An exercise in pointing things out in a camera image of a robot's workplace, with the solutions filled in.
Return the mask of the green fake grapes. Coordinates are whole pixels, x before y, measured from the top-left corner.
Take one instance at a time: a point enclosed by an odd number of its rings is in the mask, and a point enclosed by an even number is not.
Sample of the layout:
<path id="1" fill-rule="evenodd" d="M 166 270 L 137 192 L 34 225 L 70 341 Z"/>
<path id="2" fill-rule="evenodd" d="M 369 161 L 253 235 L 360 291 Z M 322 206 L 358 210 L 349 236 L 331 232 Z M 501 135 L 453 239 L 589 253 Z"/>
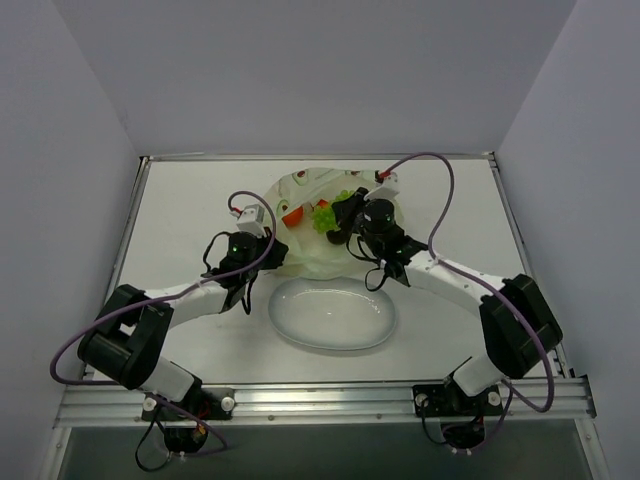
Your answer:
<path id="1" fill-rule="evenodd" d="M 313 207 L 311 218 L 313 228 L 317 233 L 325 234 L 330 230 L 339 230 L 332 205 L 350 198 L 353 193 L 353 190 L 342 190 L 333 200 L 326 200 L 330 203 L 329 207 L 323 209 L 315 209 L 315 206 Z"/>

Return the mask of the orange fake fruit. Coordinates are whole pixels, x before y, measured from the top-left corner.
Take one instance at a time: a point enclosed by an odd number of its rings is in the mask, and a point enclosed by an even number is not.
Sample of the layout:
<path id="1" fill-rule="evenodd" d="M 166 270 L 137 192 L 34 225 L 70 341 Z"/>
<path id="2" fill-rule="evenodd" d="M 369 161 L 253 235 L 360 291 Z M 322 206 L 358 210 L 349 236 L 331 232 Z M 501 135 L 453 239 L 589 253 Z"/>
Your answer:
<path id="1" fill-rule="evenodd" d="M 304 208 L 300 206 L 284 215 L 282 221 L 288 228 L 292 228 L 299 225 L 303 218 Z"/>

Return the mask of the translucent plastic bag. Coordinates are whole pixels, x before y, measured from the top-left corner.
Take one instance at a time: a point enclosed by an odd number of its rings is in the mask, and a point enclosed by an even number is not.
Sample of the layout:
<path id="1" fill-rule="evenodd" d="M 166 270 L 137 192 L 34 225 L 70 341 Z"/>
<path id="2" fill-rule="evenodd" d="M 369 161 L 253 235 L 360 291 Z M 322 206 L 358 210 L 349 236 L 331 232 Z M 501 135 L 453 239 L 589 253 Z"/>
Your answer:
<path id="1" fill-rule="evenodd" d="M 313 228 L 312 210 L 321 200 L 333 200 L 342 190 L 357 190 L 375 186 L 374 170 L 345 170 L 337 168 L 306 168 L 281 177 L 264 195 L 276 219 L 276 239 L 289 251 L 284 264 L 275 273 L 286 277 L 312 280 L 331 280 L 357 274 L 365 263 L 353 258 L 345 245 L 332 245 L 325 234 Z M 304 218 L 299 225 L 288 228 L 282 217 L 302 206 Z"/>

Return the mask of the dark round fake fruit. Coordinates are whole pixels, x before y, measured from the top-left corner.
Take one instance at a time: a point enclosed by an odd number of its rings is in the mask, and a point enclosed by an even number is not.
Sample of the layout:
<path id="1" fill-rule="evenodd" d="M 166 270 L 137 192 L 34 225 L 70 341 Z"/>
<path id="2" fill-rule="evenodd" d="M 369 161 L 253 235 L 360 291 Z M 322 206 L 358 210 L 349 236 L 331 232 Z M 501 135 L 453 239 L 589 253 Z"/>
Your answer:
<path id="1" fill-rule="evenodd" d="M 350 239 L 351 233 L 345 230 L 330 230 L 326 232 L 326 238 L 332 245 L 344 245 Z"/>

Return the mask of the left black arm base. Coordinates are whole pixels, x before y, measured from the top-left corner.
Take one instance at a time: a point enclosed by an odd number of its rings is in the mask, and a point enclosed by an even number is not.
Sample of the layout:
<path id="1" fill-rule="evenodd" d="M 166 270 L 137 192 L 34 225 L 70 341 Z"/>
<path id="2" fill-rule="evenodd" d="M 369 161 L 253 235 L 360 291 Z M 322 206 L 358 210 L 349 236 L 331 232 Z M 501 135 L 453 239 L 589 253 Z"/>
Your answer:
<path id="1" fill-rule="evenodd" d="M 228 441 L 209 421 L 231 420 L 235 406 L 235 395 L 231 390 L 210 391 L 201 383 L 195 383 L 181 401 L 170 401 L 147 392 L 143 402 L 148 420 L 161 430 L 165 448 L 170 454 L 182 457 L 227 451 Z"/>

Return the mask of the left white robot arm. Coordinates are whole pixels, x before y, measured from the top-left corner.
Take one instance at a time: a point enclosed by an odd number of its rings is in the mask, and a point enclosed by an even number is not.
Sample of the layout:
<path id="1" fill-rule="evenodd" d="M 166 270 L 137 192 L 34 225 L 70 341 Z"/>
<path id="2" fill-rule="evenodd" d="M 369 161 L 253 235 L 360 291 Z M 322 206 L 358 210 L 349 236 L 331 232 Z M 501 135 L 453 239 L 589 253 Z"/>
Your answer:
<path id="1" fill-rule="evenodd" d="M 228 236 L 219 265 L 191 285 L 157 291 L 121 285 L 96 319 L 99 325 L 84 334 L 78 357 L 128 390 L 164 397 L 177 418 L 190 419 L 201 409 L 202 381 L 161 356 L 167 333 L 238 304 L 250 313 L 250 291 L 259 272 L 281 267 L 287 253 L 288 247 L 272 235 L 235 232 Z"/>

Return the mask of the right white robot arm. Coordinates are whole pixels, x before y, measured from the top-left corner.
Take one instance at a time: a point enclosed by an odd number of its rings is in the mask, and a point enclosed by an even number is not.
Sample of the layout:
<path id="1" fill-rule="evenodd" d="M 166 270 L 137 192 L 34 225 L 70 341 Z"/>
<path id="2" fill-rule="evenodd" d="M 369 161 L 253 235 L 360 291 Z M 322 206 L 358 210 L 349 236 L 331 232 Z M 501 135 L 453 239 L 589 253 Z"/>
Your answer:
<path id="1" fill-rule="evenodd" d="M 394 204 L 364 188 L 331 205 L 339 230 L 356 236 L 371 252 L 382 280 L 431 292 L 463 308 L 481 324 L 484 352 L 449 375 L 444 400 L 455 412 L 469 411 L 485 389 L 522 379 L 541 364 L 548 396 L 554 373 L 548 353 L 562 340 L 559 324 L 537 283 L 525 274 L 502 278 L 472 270 L 435 253 L 433 245 L 413 239 L 395 218 Z"/>

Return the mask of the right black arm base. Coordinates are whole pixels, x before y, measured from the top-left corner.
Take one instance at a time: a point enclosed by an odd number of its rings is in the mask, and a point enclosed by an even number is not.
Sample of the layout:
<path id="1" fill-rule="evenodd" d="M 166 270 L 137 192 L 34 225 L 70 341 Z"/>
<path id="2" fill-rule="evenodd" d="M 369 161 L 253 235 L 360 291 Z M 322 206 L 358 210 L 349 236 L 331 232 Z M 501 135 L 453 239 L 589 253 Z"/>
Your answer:
<path id="1" fill-rule="evenodd" d="M 414 384 L 412 396 L 415 415 L 427 439 L 454 454 L 471 455 L 478 450 L 505 416 L 497 386 L 467 396 L 451 375 L 440 383 Z"/>

